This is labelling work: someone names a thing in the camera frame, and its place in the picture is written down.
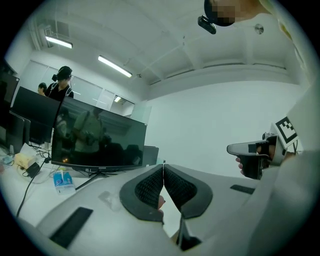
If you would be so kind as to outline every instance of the ceiling light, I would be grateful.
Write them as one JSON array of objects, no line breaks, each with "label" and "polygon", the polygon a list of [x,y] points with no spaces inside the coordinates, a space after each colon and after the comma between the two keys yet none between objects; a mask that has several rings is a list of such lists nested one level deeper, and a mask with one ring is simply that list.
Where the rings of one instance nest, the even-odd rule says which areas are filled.
[{"label": "ceiling light", "polygon": [[111,68],[114,68],[115,70],[119,71],[120,73],[124,74],[128,78],[132,77],[132,73],[124,70],[122,67],[119,67],[118,65],[112,63],[110,60],[107,60],[105,57],[102,57],[101,55],[98,57],[98,61],[103,62],[104,64],[107,64]]},{"label": "ceiling light", "polygon": [[52,37],[52,36],[46,36],[45,39],[51,43],[55,43],[55,44],[58,44],[58,45],[61,45],[61,46],[64,46],[64,47],[67,47],[70,49],[72,49],[72,47],[73,47],[73,44],[71,42],[67,42],[67,41]]},{"label": "ceiling light", "polygon": [[115,102],[118,102],[118,101],[120,101],[121,100],[121,98],[119,97],[119,96],[117,96],[116,98],[115,98]]}]

